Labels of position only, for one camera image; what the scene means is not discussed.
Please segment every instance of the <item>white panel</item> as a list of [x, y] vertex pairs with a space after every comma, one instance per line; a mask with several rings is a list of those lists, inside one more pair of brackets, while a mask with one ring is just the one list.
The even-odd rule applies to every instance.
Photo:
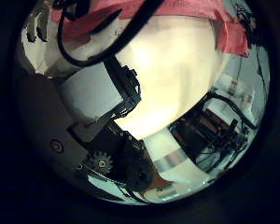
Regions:
[[98, 119], [122, 102], [103, 63], [80, 70], [61, 91], [66, 103], [87, 119]]

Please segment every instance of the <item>red tape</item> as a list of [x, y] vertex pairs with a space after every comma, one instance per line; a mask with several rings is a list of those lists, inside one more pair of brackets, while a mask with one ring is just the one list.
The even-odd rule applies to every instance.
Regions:
[[[120, 19], [131, 19], [144, 0], [92, 0], [91, 12], [76, 20], [67, 21], [63, 40], [70, 41], [93, 30], [108, 15], [123, 9]], [[191, 16], [212, 21], [222, 21], [218, 48], [223, 52], [248, 55], [247, 39], [243, 26], [231, 16], [221, 0], [165, 0], [156, 16]], [[51, 11], [51, 19], [58, 22], [60, 11]]]

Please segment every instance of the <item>black cable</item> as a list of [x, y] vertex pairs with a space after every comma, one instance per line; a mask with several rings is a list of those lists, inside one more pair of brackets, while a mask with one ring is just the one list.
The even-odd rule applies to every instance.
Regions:
[[57, 34], [57, 42], [59, 50], [62, 56], [72, 65], [78, 67], [88, 67], [95, 65], [97, 63], [101, 63], [106, 58], [117, 54], [120, 52], [130, 41], [140, 32], [140, 30], [146, 25], [150, 17], [154, 14], [154, 12], [160, 7], [164, 0], [146, 0], [143, 5], [139, 8], [132, 21], [123, 31], [123, 33], [119, 36], [119, 38], [107, 49], [103, 52], [91, 56], [87, 61], [79, 61], [72, 56], [70, 56], [63, 45], [63, 25], [65, 20], [65, 14], [67, 10], [67, 6], [64, 6], [63, 13], [60, 18], [59, 26], [58, 26], [58, 34]]
[[229, 98], [218, 95], [214, 92], [209, 92], [208, 97], [206, 101], [209, 101], [211, 99], [218, 99], [220, 101], [223, 101], [227, 103], [231, 109], [241, 118], [241, 120], [252, 130], [256, 130], [258, 127], [255, 126], [241, 111], [241, 109]]

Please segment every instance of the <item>screw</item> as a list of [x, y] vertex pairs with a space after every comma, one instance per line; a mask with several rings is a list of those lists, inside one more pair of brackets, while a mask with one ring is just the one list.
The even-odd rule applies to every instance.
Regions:
[[63, 153], [63, 144], [56, 139], [50, 141], [50, 147], [57, 153]]
[[81, 170], [83, 169], [83, 165], [80, 164], [76, 169], [79, 170], [79, 171], [81, 171]]
[[105, 164], [104, 161], [99, 161], [99, 166], [100, 166], [101, 168], [105, 168], [105, 167], [106, 167], [106, 164]]

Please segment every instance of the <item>metal gear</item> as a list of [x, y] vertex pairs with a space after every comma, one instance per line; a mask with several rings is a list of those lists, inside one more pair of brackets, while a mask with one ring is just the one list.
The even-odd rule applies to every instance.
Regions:
[[90, 168], [101, 175], [106, 175], [111, 172], [113, 168], [112, 163], [111, 156], [102, 151], [94, 151], [88, 159]]

